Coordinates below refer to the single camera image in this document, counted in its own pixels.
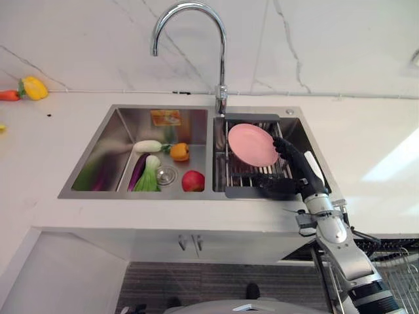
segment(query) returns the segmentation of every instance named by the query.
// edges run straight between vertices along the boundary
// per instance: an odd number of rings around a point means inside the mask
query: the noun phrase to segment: chrome faucet
[[[224,75],[225,75],[225,46],[226,46],[226,33],[224,24],[221,21],[218,14],[205,3],[198,2],[198,1],[182,1],[179,2],[172,7],[168,8],[164,13],[158,18],[155,28],[153,29],[153,34],[151,37],[153,38],[151,42],[151,55],[157,56],[157,45],[158,45],[158,37],[167,23],[167,21],[177,13],[184,11],[184,10],[198,10],[207,14],[218,26],[218,30],[220,32],[221,37],[221,53],[220,53],[220,83],[215,87],[215,97],[216,97],[216,107],[217,112],[219,114],[225,114],[225,109],[227,106],[227,86],[224,82]]]

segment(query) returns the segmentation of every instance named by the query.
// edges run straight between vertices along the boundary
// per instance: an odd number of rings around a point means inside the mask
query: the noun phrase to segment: cabinet handle
[[[186,250],[186,244],[187,244],[187,240],[185,239],[185,237],[181,234],[179,234],[179,246],[181,247],[182,251]]]
[[[196,243],[198,244],[199,251],[202,251],[202,244],[204,244],[202,236],[198,235],[198,237],[196,237]]]

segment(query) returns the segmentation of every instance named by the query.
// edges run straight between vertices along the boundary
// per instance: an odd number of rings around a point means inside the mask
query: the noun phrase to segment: white countertop
[[[69,93],[51,94],[39,102],[0,103],[0,123],[8,128],[0,135],[0,274],[31,227],[297,230],[294,214],[273,201],[59,200],[57,195],[114,103],[212,105],[215,98]],[[301,107],[348,200],[351,223],[371,234],[418,236],[418,152],[414,161],[385,180],[364,178],[418,129],[418,101],[231,96],[228,106],[234,105]]]

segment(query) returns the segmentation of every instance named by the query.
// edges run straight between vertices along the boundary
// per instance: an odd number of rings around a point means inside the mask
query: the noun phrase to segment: plate
[[[251,166],[267,167],[278,160],[272,136],[252,124],[233,126],[228,133],[228,144],[241,161]]]

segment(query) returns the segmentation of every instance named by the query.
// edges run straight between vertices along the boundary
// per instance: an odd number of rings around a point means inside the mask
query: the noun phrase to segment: orange carrot
[[[19,99],[20,97],[18,95],[17,90],[5,90],[3,92],[0,92],[0,100],[16,101]]]

